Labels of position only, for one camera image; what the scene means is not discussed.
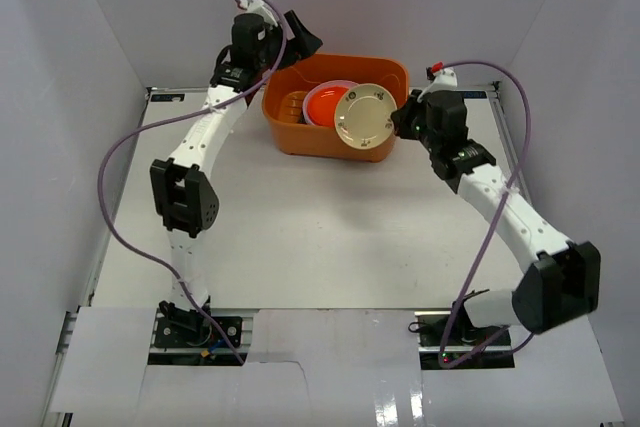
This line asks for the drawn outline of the small cream patterned plate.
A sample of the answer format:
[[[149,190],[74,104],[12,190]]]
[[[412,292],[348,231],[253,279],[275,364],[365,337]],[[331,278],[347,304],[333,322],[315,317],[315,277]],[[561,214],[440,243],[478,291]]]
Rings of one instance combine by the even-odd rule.
[[[358,84],[345,92],[334,112],[334,128],[340,140],[357,150],[371,150],[394,136],[391,115],[397,110],[384,87]]]

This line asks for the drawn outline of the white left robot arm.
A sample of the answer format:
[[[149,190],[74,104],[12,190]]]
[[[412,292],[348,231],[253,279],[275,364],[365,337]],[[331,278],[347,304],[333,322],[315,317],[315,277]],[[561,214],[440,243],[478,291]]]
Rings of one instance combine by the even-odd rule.
[[[239,94],[257,85],[266,69],[290,67],[323,45],[294,11],[287,11],[284,19],[289,39],[265,14],[245,12],[234,18],[231,44],[220,52],[210,80],[203,105],[206,114],[168,159],[156,159],[150,167],[155,209],[168,232],[170,265],[178,273],[170,299],[161,302],[160,309],[167,314],[187,312],[176,331],[191,346],[202,345],[211,334],[211,321],[195,312],[210,300],[201,270],[205,233],[219,213],[210,178],[223,143],[251,101]]]

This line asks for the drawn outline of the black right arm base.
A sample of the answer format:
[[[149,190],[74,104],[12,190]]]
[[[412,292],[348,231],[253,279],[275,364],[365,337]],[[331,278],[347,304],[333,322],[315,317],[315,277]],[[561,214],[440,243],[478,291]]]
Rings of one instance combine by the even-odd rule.
[[[440,361],[449,365],[471,352],[474,347],[486,341],[495,332],[500,331],[499,327],[486,327],[462,333],[458,327],[454,327],[444,352],[440,353],[439,345],[448,317],[448,310],[417,311],[415,319],[408,324],[407,330],[417,336],[420,365],[423,371],[441,370]],[[512,348],[510,333],[503,332],[492,344],[462,363],[459,369],[514,368]]]

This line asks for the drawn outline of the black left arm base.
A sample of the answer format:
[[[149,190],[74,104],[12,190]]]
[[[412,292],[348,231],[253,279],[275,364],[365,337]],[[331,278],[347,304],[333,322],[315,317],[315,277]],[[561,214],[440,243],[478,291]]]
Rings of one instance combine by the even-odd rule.
[[[240,367],[232,346],[242,360],[244,319],[241,316],[214,317],[229,342],[196,310],[184,310],[162,301],[157,310],[148,364],[152,366]]]

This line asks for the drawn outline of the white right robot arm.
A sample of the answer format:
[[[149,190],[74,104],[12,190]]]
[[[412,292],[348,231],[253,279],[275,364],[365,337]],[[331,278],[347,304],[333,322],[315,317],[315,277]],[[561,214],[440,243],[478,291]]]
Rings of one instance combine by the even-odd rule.
[[[420,142],[438,178],[471,205],[509,248],[523,277],[513,289],[466,294],[451,331],[472,346],[488,327],[519,325],[539,335],[594,312],[601,255],[551,226],[516,190],[495,158],[470,139],[467,108],[457,91],[414,90],[392,114],[396,134]]]

